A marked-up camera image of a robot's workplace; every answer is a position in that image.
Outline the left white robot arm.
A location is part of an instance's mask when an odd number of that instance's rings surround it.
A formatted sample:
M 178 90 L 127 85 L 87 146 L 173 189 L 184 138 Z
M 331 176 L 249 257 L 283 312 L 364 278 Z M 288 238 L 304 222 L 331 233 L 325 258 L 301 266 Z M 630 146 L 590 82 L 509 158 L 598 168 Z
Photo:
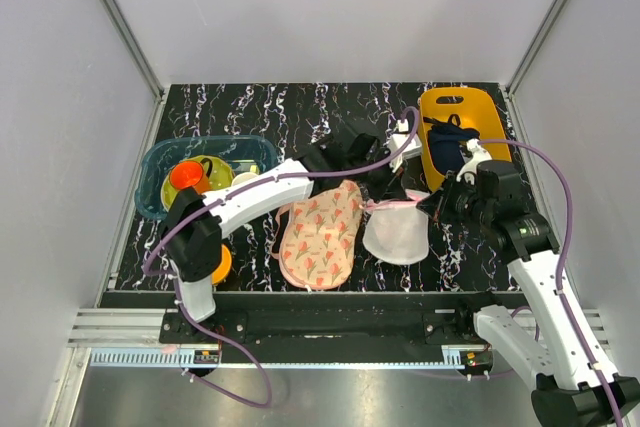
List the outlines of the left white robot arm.
M 196 343 L 215 333 L 211 276 L 222 260 L 223 241 L 239 227 L 277 208 L 310 199 L 343 180 L 367 185 L 373 196 L 389 190 L 393 164 L 412 148 L 413 134 L 395 134 L 384 146 L 366 133 L 329 135 L 296 157 L 235 187 L 178 194 L 165 218 L 159 248 L 167 252 L 183 313 L 181 331 Z

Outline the white mesh laundry bag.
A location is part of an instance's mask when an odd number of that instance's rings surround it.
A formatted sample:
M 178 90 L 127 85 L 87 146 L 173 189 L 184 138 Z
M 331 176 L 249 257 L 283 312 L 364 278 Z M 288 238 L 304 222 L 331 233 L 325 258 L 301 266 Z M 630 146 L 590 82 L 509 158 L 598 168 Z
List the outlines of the white mesh laundry bag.
M 383 262 L 410 265 L 429 255 L 429 217 L 417 208 L 429 193 L 407 190 L 407 200 L 369 200 L 369 214 L 362 242 L 364 248 Z

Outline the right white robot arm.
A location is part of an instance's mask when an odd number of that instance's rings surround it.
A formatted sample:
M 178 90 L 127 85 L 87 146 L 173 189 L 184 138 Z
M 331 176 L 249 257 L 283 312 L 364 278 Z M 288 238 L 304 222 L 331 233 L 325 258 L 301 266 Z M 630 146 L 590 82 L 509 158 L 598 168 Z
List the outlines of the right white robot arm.
M 638 405 L 638 379 L 621 375 L 595 337 L 558 269 L 559 243 L 548 221 L 527 207 L 512 163 L 488 160 L 448 173 L 418 208 L 436 224 L 478 227 L 521 288 L 540 341 L 488 293 L 459 304 L 454 331 L 499 352 L 529 388 L 541 425 L 619 424 Z

